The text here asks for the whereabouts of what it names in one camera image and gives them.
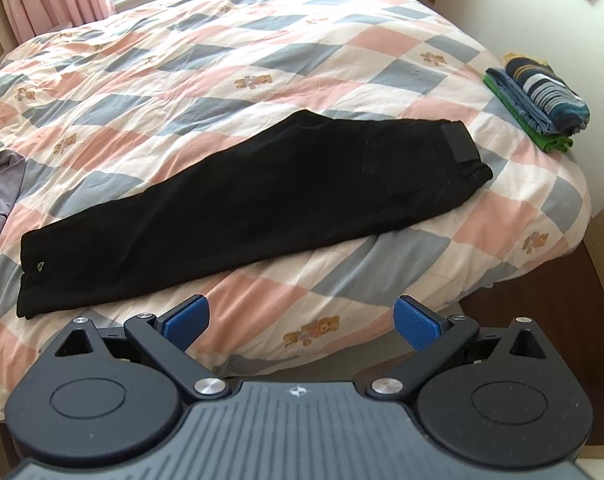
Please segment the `checkered pink grey quilt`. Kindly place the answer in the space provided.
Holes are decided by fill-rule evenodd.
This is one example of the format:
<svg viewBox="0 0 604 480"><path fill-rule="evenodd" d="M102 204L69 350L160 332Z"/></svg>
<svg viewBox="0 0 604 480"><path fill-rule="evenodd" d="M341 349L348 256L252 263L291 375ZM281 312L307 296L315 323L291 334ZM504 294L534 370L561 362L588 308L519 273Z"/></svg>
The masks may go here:
<svg viewBox="0 0 604 480"><path fill-rule="evenodd" d="M205 296L188 351L262 375L364 344L580 244L584 174L484 84L492 54L416 0L159 0L0 66L0 420L74 318Z"/></svg>

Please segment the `blue folded garment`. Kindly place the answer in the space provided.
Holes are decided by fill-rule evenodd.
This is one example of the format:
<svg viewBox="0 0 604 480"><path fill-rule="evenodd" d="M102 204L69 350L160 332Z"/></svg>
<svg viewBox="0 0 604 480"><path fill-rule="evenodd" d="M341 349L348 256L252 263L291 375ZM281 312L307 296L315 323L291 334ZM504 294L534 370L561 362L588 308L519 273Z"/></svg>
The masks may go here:
<svg viewBox="0 0 604 480"><path fill-rule="evenodd" d="M533 103L526 95L526 92L524 92L502 68L488 68L485 73L495 78L508 96L530 115L533 119L534 127L537 128L539 132L560 133L547 115Z"/></svg>

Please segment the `green folded garment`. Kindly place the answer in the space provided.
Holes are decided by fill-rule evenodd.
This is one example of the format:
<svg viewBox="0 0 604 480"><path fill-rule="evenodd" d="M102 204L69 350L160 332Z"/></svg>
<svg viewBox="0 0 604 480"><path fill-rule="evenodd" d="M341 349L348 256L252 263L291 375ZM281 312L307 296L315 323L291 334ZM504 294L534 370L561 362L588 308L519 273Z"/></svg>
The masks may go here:
<svg viewBox="0 0 604 480"><path fill-rule="evenodd" d="M573 140L570 136L564 136L559 133L539 132L537 128L534 127L533 119L530 115L508 96L506 91L491 75L484 74L483 82L494 93L494 96L502 102L503 106L507 108L517 124L541 151L546 154L549 154L552 151L567 153L567 151L572 148Z"/></svg>

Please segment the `black trousers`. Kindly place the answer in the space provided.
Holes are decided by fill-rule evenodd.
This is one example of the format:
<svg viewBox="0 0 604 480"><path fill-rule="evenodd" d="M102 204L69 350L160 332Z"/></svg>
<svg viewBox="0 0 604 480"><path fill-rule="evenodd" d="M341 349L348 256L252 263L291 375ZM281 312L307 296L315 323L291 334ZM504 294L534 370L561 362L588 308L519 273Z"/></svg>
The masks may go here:
<svg viewBox="0 0 604 480"><path fill-rule="evenodd" d="M492 178L462 122L301 110L139 194L22 236L22 318L99 306L459 207Z"/></svg>

